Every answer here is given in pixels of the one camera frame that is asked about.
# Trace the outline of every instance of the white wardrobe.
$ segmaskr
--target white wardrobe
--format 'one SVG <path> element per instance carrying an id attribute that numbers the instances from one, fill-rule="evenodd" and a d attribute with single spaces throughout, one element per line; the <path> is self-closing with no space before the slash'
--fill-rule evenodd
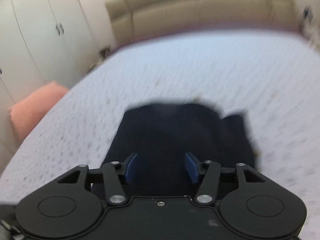
<path id="1" fill-rule="evenodd" d="M 78 0 L 0 0 L 0 173 L 19 145 L 8 108 L 50 81 L 71 88 L 98 53 Z"/>

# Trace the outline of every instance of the black fabric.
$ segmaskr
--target black fabric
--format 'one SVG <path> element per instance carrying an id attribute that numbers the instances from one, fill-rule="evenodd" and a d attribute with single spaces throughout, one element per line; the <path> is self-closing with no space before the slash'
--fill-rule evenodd
<path id="1" fill-rule="evenodd" d="M 197 104 L 152 104 L 125 112 L 103 163 L 138 154 L 135 179 L 124 186 L 128 196 L 192 195 L 186 152 L 223 167 L 234 168 L 239 162 L 254 167 L 243 116 L 220 119 L 216 111 Z M 103 198 L 102 185 L 94 185 L 92 192 Z"/>

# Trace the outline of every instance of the upholstered headboard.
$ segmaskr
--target upholstered headboard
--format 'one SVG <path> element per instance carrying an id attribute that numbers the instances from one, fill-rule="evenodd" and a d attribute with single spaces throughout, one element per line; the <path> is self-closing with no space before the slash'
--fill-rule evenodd
<path id="1" fill-rule="evenodd" d="M 112 0 L 106 6 L 118 46 L 195 26 L 297 29 L 292 0 Z"/>

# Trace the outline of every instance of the patterned bedsheet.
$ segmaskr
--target patterned bedsheet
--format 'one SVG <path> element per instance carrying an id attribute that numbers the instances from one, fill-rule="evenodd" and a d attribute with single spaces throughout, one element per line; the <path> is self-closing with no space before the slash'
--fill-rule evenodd
<path id="1" fill-rule="evenodd" d="M 127 46 L 79 82 L 23 142 L 0 178 L 0 202 L 76 165 L 97 168 L 124 111 L 155 100 L 247 110 L 262 172 L 303 199 L 300 234 L 320 238 L 320 56 L 299 35 L 207 31 Z"/>

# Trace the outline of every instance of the circular cover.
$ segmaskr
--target circular cover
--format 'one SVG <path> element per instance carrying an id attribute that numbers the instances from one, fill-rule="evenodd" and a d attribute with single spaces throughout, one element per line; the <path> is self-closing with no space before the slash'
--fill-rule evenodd
<path id="1" fill-rule="evenodd" d="M 257 238 L 289 236 L 302 227 L 307 215 L 296 195 L 266 182 L 247 183 L 229 193 L 221 200 L 219 211 L 232 228 Z"/>
<path id="2" fill-rule="evenodd" d="M 16 208 L 22 228 L 41 238 L 77 235 L 89 229 L 101 213 L 100 200 L 76 184 L 48 184 L 24 198 Z"/>

